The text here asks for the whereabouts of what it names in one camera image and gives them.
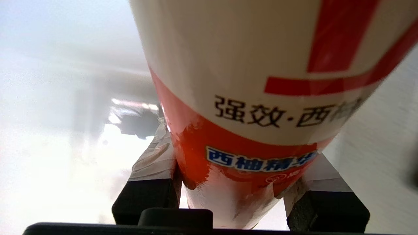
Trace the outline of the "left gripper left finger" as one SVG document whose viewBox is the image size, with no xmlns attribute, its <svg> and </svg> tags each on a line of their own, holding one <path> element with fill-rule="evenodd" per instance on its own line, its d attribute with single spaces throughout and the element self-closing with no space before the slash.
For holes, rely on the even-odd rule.
<svg viewBox="0 0 418 235">
<path fill-rule="evenodd" d="M 135 226 L 142 211 L 154 208 L 179 208 L 182 190 L 169 130 L 162 122 L 153 140 L 132 166 L 130 177 L 112 205 L 117 225 Z"/>
</svg>

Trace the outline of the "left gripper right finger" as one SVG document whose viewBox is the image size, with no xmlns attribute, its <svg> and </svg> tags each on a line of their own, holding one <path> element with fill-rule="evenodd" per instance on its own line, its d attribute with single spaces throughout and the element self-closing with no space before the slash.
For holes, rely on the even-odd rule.
<svg viewBox="0 0 418 235">
<path fill-rule="evenodd" d="M 320 154 L 284 194 L 293 232 L 363 233 L 370 211 L 329 160 Z"/>
</svg>

